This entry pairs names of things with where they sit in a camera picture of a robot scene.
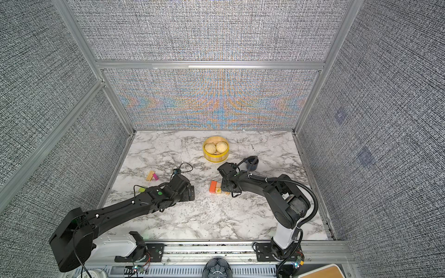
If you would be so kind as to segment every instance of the white marble surface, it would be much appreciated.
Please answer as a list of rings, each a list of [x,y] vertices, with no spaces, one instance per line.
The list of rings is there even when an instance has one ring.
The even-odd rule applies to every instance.
[[[291,132],[286,131],[142,131],[138,132],[105,206],[133,196],[133,185],[154,186],[170,179],[172,170],[189,162],[194,170],[185,173],[195,188],[195,200],[137,217],[108,231],[108,234],[139,232],[146,239],[270,239],[277,220],[262,196],[243,192],[241,196],[209,193],[212,180],[221,181],[217,168],[224,162],[207,161],[202,143],[210,136],[222,136],[230,143],[226,161],[238,163],[258,155],[254,173],[278,177],[284,173],[307,184]],[[158,181],[146,181],[154,170]],[[305,240],[327,240],[320,214],[302,225]]]

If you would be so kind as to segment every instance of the yellow steamer basket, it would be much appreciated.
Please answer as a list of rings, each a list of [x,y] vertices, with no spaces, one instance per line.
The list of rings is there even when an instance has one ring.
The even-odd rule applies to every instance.
[[[218,142],[225,142],[227,144],[227,149],[225,152],[223,152],[222,154],[212,154],[212,153],[208,153],[205,149],[204,146],[208,143],[213,143],[213,144],[217,144]],[[229,142],[220,137],[220,136],[212,136],[210,138],[208,138],[207,140],[204,141],[204,144],[202,145],[202,150],[204,151],[204,157],[210,161],[210,162],[221,162],[227,159],[227,157],[229,156]]]

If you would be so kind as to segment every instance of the textured wall panel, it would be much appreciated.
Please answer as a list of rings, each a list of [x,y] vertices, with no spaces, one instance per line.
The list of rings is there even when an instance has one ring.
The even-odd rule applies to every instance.
[[[316,70],[108,69],[135,129],[290,129]]]
[[[100,91],[0,215],[1,277],[56,277],[50,236],[71,209],[96,208],[127,137]]]
[[[445,273],[444,9],[366,0],[302,130],[364,277]]]
[[[348,0],[69,0],[99,59],[324,60]]]
[[[0,2],[0,187],[95,82],[52,2]]]

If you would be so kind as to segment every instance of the black flower-shaped object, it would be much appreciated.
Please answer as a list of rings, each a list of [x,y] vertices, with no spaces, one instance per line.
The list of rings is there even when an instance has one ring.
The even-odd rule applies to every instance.
[[[232,270],[225,260],[211,259],[206,264],[202,278],[232,278]]]

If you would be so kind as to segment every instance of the orange block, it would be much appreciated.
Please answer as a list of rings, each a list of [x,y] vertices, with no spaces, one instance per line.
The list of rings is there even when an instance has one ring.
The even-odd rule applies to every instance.
[[[216,181],[212,181],[211,183],[210,183],[210,190],[209,190],[209,192],[210,193],[215,193],[215,190],[216,190]]]

